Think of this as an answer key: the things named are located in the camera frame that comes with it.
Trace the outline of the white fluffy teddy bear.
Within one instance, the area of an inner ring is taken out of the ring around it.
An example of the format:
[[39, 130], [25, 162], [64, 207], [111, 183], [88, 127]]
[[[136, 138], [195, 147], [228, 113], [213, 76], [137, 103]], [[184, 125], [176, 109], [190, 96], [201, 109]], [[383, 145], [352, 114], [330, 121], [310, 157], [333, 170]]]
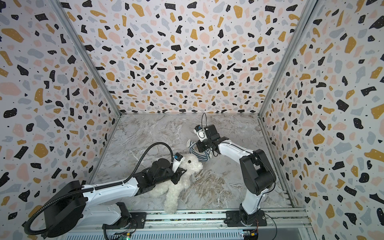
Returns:
[[191, 186], [191, 175], [199, 173], [202, 169], [203, 164], [199, 162], [195, 155], [187, 154], [183, 156], [178, 170], [185, 170], [185, 172], [180, 177], [178, 183], [174, 184], [171, 180], [160, 183], [150, 191], [150, 196], [157, 198], [167, 193], [164, 202], [164, 211], [167, 214], [174, 214], [178, 208], [178, 200], [181, 192]]

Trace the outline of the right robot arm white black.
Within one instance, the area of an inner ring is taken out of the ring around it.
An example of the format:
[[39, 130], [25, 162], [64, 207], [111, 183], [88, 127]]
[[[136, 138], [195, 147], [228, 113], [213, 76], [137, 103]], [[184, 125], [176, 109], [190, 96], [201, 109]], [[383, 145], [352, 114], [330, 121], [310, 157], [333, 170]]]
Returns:
[[227, 211], [224, 223], [228, 227], [266, 226], [265, 212], [260, 203], [263, 196], [273, 190], [276, 174], [263, 150], [249, 150], [234, 144], [229, 138], [221, 137], [215, 125], [194, 128], [199, 137], [197, 148], [200, 153], [211, 150], [240, 164], [243, 181], [247, 187], [245, 199], [237, 211]]

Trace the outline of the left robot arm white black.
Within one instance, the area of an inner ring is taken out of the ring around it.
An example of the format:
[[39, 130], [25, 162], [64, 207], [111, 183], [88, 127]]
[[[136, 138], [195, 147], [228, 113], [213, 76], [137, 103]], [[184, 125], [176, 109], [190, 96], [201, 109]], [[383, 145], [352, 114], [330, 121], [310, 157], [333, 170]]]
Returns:
[[165, 210], [177, 210], [181, 191], [190, 186], [193, 170], [201, 170], [197, 158], [179, 156], [170, 163], [166, 159], [134, 173], [130, 178], [103, 185], [81, 185], [78, 181], [67, 184], [24, 224], [27, 235], [55, 238], [80, 226], [101, 225], [103, 231], [131, 227], [138, 229], [146, 214], [134, 216], [126, 205], [117, 202], [105, 210], [97, 207], [121, 198], [136, 197], [148, 192], [158, 197], [166, 193]]

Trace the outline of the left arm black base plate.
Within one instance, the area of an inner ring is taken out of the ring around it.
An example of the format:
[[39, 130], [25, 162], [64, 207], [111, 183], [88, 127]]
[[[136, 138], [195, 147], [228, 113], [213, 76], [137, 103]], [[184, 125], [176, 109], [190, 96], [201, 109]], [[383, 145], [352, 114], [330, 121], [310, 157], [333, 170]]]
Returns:
[[134, 212], [130, 215], [120, 217], [116, 223], [111, 225], [103, 225], [103, 230], [122, 230], [122, 229], [143, 229], [146, 223], [147, 213], [146, 212]]

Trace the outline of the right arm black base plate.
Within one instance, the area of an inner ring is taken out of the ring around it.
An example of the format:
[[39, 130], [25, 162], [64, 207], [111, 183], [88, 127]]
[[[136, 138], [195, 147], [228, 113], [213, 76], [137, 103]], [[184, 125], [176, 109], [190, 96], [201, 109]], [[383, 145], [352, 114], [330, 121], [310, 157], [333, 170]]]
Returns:
[[265, 212], [258, 210], [255, 213], [248, 215], [244, 210], [226, 211], [224, 223], [228, 227], [265, 227], [267, 220]]

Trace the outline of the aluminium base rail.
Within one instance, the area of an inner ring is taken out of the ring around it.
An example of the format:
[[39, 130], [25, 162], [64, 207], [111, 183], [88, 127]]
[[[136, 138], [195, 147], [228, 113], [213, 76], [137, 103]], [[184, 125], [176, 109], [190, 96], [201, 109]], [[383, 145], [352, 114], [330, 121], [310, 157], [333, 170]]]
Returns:
[[[167, 214], [164, 211], [145, 211], [147, 213], [146, 223], [143, 229], [154, 231], [176, 231], [176, 230], [226, 230], [255, 229], [257, 227], [228, 227], [224, 223], [226, 211], [237, 211], [232, 209], [223, 210], [181, 210], [175, 214]], [[304, 209], [301, 208], [277, 208], [263, 209], [265, 212], [267, 226], [265, 227], [288, 227], [288, 228], [310, 228], [311, 223]], [[121, 211], [119, 208], [107, 206], [95, 207], [84, 213], [76, 231], [85, 229], [100, 229], [102, 224], [111, 225], [122, 216], [130, 213], [144, 211]]]

